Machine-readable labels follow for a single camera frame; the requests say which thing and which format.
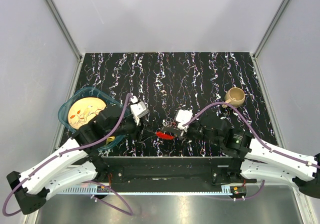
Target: cup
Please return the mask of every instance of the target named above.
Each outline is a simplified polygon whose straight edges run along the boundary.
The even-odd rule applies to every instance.
[[[245,101],[245,92],[240,88],[231,88],[229,91],[225,94],[224,101],[226,103],[231,104],[235,108],[239,108],[241,105],[243,105]]]

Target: metal floor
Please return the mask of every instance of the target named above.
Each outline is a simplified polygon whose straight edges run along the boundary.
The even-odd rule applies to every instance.
[[[248,196],[258,190],[248,187]],[[266,186],[260,196],[244,202],[218,201],[202,196],[124,196],[134,217],[87,196],[56,195],[38,214],[37,224],[301,224],[292,190]],[[115,197],[104,199],[121,208]]]

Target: black speckled table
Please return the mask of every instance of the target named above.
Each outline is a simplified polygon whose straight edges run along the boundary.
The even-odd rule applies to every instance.
[[[87,53],[76,91],[93,86],[124,102],[128,92],[143,100],[154,131],[172,120],[178,109],[199,112],[208,104],[223,101],[225,93],[239,87],[246,93],[238,110],[265,141],[277,144],[266,104],[249,53]],[[247,129],[229,109],[210,111],[235,128]],[[70,136],[65,129],[61,143]],[[197,140],[164,141],[156,136],[137,143],[123,139],[104,156],[220,156],[214,145]]]

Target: white ruler strip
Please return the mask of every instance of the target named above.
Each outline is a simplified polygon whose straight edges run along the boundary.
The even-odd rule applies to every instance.
[[[105,188],[98,187],[95,184],[89,185],[75,185],[68,189],[63,190],[59,194],[65,195],[114,195],[113,193],[109,193],[109,191]],[[160,196],[229,196],[231,195],[230,186],[221,186],[221,192],[126,192],[126,193],[118,193],[119,195],[160,195]]]

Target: metal frame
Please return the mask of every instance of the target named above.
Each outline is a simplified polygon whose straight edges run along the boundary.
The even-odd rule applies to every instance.
[[[290,3],[291,0],[282,0],[277,12],[274,15],[274,18],[272,19],[268,29],[266,30],[262,40],[260,41],[256,51],[253,53],[253,56],[257,58],[259,54],[261,53],[264,45],[266,44],[267,40],[269,39],[272,31],[274,30],[276,24],[278,23],[279,19],[281,18],[282,14],[284,13],[286,7]]]
[[[83,63],[83,58],[84,58],[84,55],[81,56],[82,54],[80,53],[79,49],[77,48],[77,45],[75,44],[74,40],[72,39],[67,27],[65,26],[53,0],[45,0],[50,11],[52,12],[59,28],[61,29],[62,33],[64,34],[68,44],[70,45],[74,55],[76,56],[77,60],[78,60],[78,64],[77,64],[77,68],[73,74],[73,79],[72,79],[72,82],[71,82],[71,85],[70,85],[70,89],[68,91],[68,94],[67,94],[67,100],[73,95],[74,91],[75,91],[75,86],[77,84],[77,81],[78,81],[78,77],[79,77],[79,73],[80,73],[80,70],[81,70],[81,66],[82,66],[82,63]],[[276,136],[276,139],[278,141],[278,144],[280,147],[283,147],[283,148],[286,148],[285,147],[285,140],[284,140],[284,137],[282,136],[282,133],[281,133],[281,130],[279,128],[279,123],[278,123],[278,120],[275,116],[275,111],[273,109],[273,106],[272,106],[272,103],[271,103],[271,100],[270,100],[270,96],[269,96],[269,93],[268,93],[268,90],[266,88],[266,84],[265,84],[265,81],[264,81],[264,78],[262,76],[262,73],[261,73],[261,69],[260,69],[260,66],[259,66],[259,63],[258,63],[258,60],[257,60],[257,57],[260,55],[264,45],[266,44],[268,38],[270,37],[272,31],[274,30],[276,24],[278,23],[279,19],[281,18],[282,14],[284,13],[286,7],[288,6],[289,2],[291,0],[282,0],[276,14],[274,15],[268,29],[266,30],[261,42],[259,43],[256,51],[251,54],[251,58],[252,58],[252,61],[254,63],[254,67],[256,69],[256,73],[257,73],[257,76],[258,76],[258,80],[259,80],[259,84],[260,84],[260,87],[261,87],[261,90],[262,90],[262,93],[263,93],[263,96],[264,96],[264,100],[266,102],[266,106],[267,106],[267,110],[269,112],[269,115],[270,115],[270,119],[271,119],[271,122],[272,122],[272,126],[274,128],[274,133],[275,133],[275,136]],[[62,134],[63,134],[63,130],[64,130],[64,127],[62,124],[59,125],[58,129],[57,129],[57,132],[55,134],[55,138],[54,138],[54,141],[53,141],[53,148],[51,150],[50,153],[52,153],[58,146],[59,146],[59,143],[60,143],[60,140],[61,140],[61,137],[62,137]],[[295,195],[295,198],[296,198],[296,202],[297,202],[297,205],[298,205],[298,208],[300,210],[300,214],[301,214],[301,217],[303,219],[303,222],[304,223],[313,223],[313,224],[316,224],[317,223],[317,219],[316,219],[316,216],[314,214],[314,210],[313,210],[313,207],[312,207],[312,204],[311,204],[311,201],[310,201],[310,198],[305,196],[305,195],[302,195],[300,194],[299,192],[297,192],[296,190],[294,190],[294,195]],[[36,223],[36,220],[37,220],[37,216],[38,216],[38,211],[37,212],[34,212],[30,215],[27,215],[24,219],[24,222],[23,224],[34,224]]]
[[[281,133],[280,126],[279,126],[279,123],[278,123],[278,120],[276,117],[276,113],[275,113],[274,107],[272,105],[269,93],[267,91],[266,83],[265,83],[264,77],[261,73],[261,69],[260,69],[258,60],[257,60],[257,58],[254,58],[253,54],[251,54],[251,58],[254,63],[253,65],[255,67],[256,74],[257,74],[258,81],[259,81],[259,85],[260,85],[260,88],[263,93],[262,95],[264,97],[266,108],[267,108],[267,111],[270,115],[270,120],[272,123],[272,127],[274,129],[274,134],[275,134],[276,140],[277,140],[278,145],[280,147],[286,148],[285,139]],[[310,198],[306,195],[301,194],[296,189],[293,189],[293,193],[294,193],[294,197],[295,197],[298,209],[300,211],[300,215],[302,217],[303,223],[317,224],[318,221],[317,221],[315,211],[313,209]]]
[[[82,57],[82,54],[80,53],[76,43],[72,39],[64,21],[61,18],[61,15],[59,14],[57,7],[53,0],[45,0],[47,3],[48,8],[50,9],[50,12],[52,13],[54,19],[56,20],[57,25],[59,26],[61,32],[63,33],[66,41],[68,42],[72,52],[74,53],[75,57],[77,58],[77,61],[79,61]]]

